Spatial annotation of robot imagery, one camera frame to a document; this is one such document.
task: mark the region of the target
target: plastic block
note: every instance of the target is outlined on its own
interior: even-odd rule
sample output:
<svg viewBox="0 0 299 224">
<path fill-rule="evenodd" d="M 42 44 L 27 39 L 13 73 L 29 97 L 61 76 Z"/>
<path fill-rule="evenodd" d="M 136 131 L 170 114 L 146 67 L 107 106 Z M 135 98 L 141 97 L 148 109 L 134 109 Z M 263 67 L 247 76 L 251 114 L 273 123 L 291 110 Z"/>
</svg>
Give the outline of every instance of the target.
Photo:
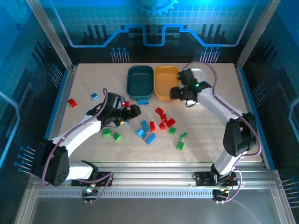
<svg viewBox="0 0 299 224">
<path fill-rule="evenodd" d="M 68 102 L 72 107 L 75 107 L 77 105 L 77 103 L 73 99 L 69 99 Z"/>
<path fill-rule="evenodd" d="M 147 104 L 149 104 L 148 99 L 139 99 L 138 100 L 138 105 L 147 105 Z"/>
<path fill-rule="evenodd" d="M 102 133 L 105 138 L 111 136 L 111 130 L 109 128 L 103 129 Z"/>
<path fill-rule="evenodd" d="M 184 148 L 184 143 L 181 142 L 181 141 L 179 141 L 179 142 L 178 142 L 178 145 L 177 145 L 177 149 L 182 151 L 183 148 Z"/>
<path fill-rule="evenodd" d="M 142 129 L 138 129 L 136 134 L 141 137 L 142 139 L 144 139 L 146 137 L 146 133 L 142 130 Z"/>
<path fill-rule="evenodd" d="M 156 134 L 152 133 L 146 140 L 145 143 L 149 145 L 156 138 Z"/>
<path fill-rule="evenodd" d="M 149 126 L 150 126 L 150 130 L 151 130 L 152 132 L 155 132 L 155 131 L 156 131 L 156 126 L 155 126 L 155 123 L 154 123 L 153 121 L 151 121 L 151 122 L 149 123 Z"/>
<path fill-rule="evenodd" d="M 117 132 L 113 135 L 113 137 L 114 137 L 115 141 L 121 140 L 121 135 L 118 134 Z"/>
<path fill-rule="evenodd" d="M 175 134 L 176 133 L 176 129 L 174 127 L 171 127 L 169 129 L 169 134 Z"/>
<path fill-rule="evenodd" d="M 168 126 L 168 127 L 171 127 L 171 126 L 173 126 L 174 124 L 176 123 L 176 121 L 174 120 L 174 119 L 170 119 L 170 120 L 168 120 L 167 122 L 166 122 L 166 125 Z"/>
<path fill-rule="evenodd" d="M 161 114 L 161 122 L 164 123 L 167 121 L 167 118 L 166 118 L 166 114 L 165 113 L 162 113 Z"/>
<path fill-rule="evenodd" d="M 183 134 L 179 137 L 179 139 L 183 140 L 185 137 L 187 137 L 187 132 L 183 133 Z"/>
<path fill-rule="evenodd" d="M 142 126 L 142 129 L 143 129 L 144 132 L 149 132 L 150 131 L 150 127 L 149 127 L 148 123 L 145 120 L 143 120 L 141 122 L 141 126 Z"/>
<path fill-rule="evenodd" d="M 91 96 L 92 96 L 93 100 L 96 100 L 97 98 L 99 98 L 96 93 L 93 93 Z"/>
<path fill-rule="evenodd" d="M 161 115 L 164 112 L 164 110 L 162 110 L 160 107 L 158 107 L 155 111 L 159 115 Z"/>
<path fill-rule="evenodd" d="M 159 125 L 159 127 L 160 127 L 161 130 L 165 130 L 165 128 L 166 128 L 165 125 L 164 125 L 164 123 L 161 123 L 161 124 Z"/>
<path fill-rule="evenodd" d="M 129 101 L 125 101 L 125 103 L 123 104 L 124 107 L 130 107 L 130 102 Z"/>
</svg>

